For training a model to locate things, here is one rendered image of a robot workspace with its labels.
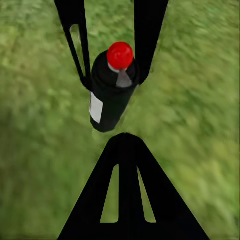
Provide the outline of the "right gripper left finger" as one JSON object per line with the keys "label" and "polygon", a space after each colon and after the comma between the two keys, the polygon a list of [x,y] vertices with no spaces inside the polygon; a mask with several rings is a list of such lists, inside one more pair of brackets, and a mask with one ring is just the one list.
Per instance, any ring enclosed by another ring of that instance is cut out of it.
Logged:
{"label": "right gripper left finger", "polygon": [[[119,164],[118,222],[100,223]],[[133,240],[126,134],[109,140],[58,240]]]}

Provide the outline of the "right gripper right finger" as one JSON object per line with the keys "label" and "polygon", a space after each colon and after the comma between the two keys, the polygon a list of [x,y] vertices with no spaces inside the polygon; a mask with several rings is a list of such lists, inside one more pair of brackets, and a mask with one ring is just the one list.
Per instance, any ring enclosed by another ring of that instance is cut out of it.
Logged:
{"label": "right gripper right finger", "polygon": [[[210,240],[144,141],[125,140],[133,240]],[[145,220],[137,167],[156,223]]]}

